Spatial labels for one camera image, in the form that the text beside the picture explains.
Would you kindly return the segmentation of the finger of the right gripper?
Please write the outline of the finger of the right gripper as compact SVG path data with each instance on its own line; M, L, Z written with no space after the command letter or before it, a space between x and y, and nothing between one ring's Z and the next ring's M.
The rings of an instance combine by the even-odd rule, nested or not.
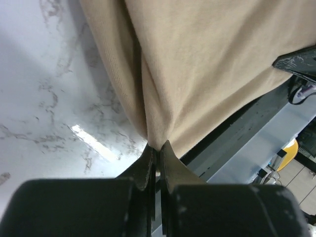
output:
M279 56L273 67L309 82L316 81L316 46L303 48L285 55Z

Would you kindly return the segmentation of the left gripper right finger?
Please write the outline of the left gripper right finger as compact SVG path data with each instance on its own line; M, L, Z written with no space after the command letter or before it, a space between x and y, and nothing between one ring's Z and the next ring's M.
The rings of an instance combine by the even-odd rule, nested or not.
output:
M205 185L206 182L191 172L176 156L170 141L159 151L162 233L173 234L178 225L179 187Z

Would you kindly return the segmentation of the beige t shirt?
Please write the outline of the beige t shirt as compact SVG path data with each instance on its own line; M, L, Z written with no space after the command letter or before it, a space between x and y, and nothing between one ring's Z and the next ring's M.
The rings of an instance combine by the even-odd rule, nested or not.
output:
M182 156L290 74L272 64L316 42L313 0L83 0L128 119Z

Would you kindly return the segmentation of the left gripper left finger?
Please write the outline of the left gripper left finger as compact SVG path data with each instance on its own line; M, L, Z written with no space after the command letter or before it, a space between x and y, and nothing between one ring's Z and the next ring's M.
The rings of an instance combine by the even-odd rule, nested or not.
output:
M126 220L126 237L150 237L155 220L156 151L147 145L141 156L117 179L129 179L132 190Z

